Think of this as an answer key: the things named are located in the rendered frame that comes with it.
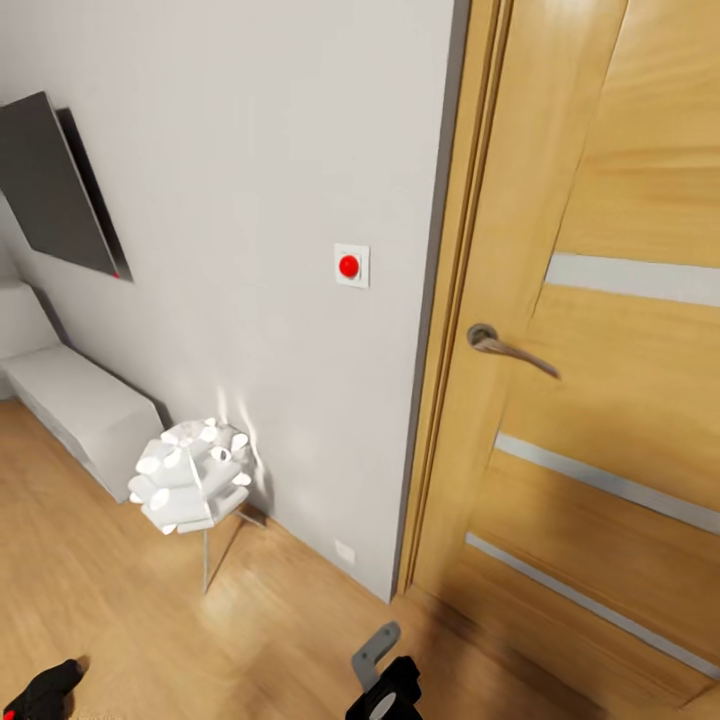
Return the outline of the digital camera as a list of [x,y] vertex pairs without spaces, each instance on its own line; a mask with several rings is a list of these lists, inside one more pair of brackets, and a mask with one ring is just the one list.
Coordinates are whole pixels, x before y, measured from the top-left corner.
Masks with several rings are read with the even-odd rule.
[[83,678],[81,664],[67,659],[39,673],[3,711],[4,720],[65,720],[64,696]]

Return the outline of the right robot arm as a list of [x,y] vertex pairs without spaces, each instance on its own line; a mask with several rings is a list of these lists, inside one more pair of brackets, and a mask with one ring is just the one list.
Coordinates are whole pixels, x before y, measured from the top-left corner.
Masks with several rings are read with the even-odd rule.
[[345,713],[345,720],[423,720],[413,706],[421,690],[411,656],[399,655],[382,675],[375,667],[400,638],[399,624],[389,621],[350,658],[364,693]]

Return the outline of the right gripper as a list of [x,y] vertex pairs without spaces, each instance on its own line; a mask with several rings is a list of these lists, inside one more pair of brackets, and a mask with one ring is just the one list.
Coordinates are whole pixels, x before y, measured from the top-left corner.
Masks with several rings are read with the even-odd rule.
[[401,697],[408,699],[413,705],[421,698],[421,690],[416,680],[419,670],[410,655],[400,655],[386,668],[381,680],[368,693],[363,693],[357,702],[345,713],[345,720],[368,720],[368,708],[374,700],[392,688]]

